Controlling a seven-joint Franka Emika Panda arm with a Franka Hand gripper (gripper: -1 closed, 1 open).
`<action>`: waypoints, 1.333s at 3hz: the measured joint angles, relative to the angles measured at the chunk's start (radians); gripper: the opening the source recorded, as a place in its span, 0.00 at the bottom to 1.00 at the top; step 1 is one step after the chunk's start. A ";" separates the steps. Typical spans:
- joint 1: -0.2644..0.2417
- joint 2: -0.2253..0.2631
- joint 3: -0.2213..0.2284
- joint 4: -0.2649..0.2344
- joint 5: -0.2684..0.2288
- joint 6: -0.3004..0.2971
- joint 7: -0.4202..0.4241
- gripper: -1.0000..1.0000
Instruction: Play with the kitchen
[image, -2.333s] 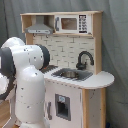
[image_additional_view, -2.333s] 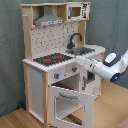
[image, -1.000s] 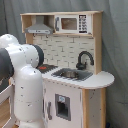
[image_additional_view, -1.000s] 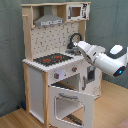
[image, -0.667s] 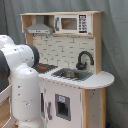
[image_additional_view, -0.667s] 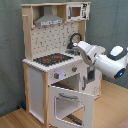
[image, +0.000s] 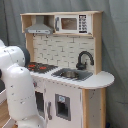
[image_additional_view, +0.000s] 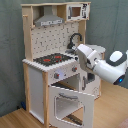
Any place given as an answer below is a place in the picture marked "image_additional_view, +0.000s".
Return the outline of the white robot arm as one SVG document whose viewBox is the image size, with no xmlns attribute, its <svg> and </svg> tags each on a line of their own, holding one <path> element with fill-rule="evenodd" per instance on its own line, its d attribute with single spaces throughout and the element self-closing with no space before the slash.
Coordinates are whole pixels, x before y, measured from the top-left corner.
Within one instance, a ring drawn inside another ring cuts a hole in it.
<svg viewBox="0 0 128 128">
<path fill-rule="evenodd" d="M 124 80 L 128 69 L 128 50 L 125 53 L 115 51 L 108 60 L 103 60 L 96 50 L 80 44 L 77 54 L 82 70 L 96 74 L 113 85 L 118 85 Z"/>
</svg>

